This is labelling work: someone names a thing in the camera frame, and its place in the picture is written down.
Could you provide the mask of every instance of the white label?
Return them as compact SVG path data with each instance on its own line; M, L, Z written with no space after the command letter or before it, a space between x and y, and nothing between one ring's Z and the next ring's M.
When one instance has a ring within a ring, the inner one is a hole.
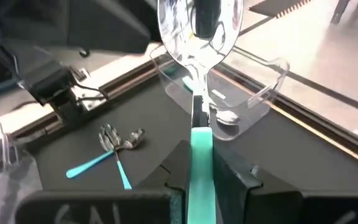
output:
M226 99L226 97L225 97L222 93L218 92L217 90L212 90L212 92L213 92L216 96L218 96L220 99L222 99L222 100Z

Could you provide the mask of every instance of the black table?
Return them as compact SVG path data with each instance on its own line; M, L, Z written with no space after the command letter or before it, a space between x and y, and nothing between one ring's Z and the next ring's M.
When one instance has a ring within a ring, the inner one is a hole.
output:
M146 178L182 139L190 136L190 115L163 91L158 80L148 81L134 96L80 128L42 146L35 155L45 190L122 189L114 159L67 179L65 172L100 155L99 127L109 123L122 136L142 127L145 144L121 152L132 184ZM358 192L358 161L275 110L230 142L220 142L244 159L305 190Z

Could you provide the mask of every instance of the clear plastic container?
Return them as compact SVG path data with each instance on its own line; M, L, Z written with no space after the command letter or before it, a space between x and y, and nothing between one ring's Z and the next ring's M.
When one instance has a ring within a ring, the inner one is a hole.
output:
M250 60L255 62L258 67L268 71L268 76L271 76L273 81L255 94L215 69L208 73L208 93L211 99L210 125L215 137L224 141L235 139L269 112L269 102L275 99L290 68L289 64L280 58L268 62L247 52L231 54L238 54L244 62ZM189 71L174 61L166 53L163 45L154 49L150 57L159 71L158 75L166 94L191 114L193 97L191 88L188 88L187 82L184 82L191 79ZM239 117L239 120L236 125L223 124L217 119L218 111L231 111Z
M35 159L9 145L0 124L0 224L14 223L19 202L37 190L42 185Z

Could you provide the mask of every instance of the floor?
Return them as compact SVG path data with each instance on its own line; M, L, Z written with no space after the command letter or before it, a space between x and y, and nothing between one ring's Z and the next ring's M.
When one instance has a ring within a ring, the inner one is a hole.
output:
M245 8L258 2L260 0L248 0ZM330 21L337 0L313 0L246 33L236 45L267 60L285 58L292 72L358 101L357 3L357 0L350 1L342 20L334 25ZM242 27L249 27L265 18L246 10ZM52 52L63 63L74 63L91 71L120 57L93 54L83 60L75 51L53 49ZM231 53L225 62L261 82L271 82L277 77L236 53ZM290 78L285 80L280 92L358 134L357 109ZM0 96L0 115L29 99L31 96L24 90Z

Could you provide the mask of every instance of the teal spoon handle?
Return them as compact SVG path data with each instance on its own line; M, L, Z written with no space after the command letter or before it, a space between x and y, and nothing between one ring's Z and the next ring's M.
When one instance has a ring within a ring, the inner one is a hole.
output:
M85 163L85 164L82 164L76 168L72 168L70 170L68 170L66 172L66 177L67 178L74 178L78 175L80 175L81 173L83 173L84 171L88 170L89 168L93 167L94 165L96 165L97 163L99 163L100 161L102 161L103 159L109 157L111 154L113 154L114 151L109 151L109 152L106 152L104 153L103 155Z
M131 190L132 186L129 183L127 175L125 175L124 168L122 168L121 161L117 161L119 173L121 174L122 183L124 184L124 189Z
M213 132L210 127L191 129L191 167L187 224L215 224Z

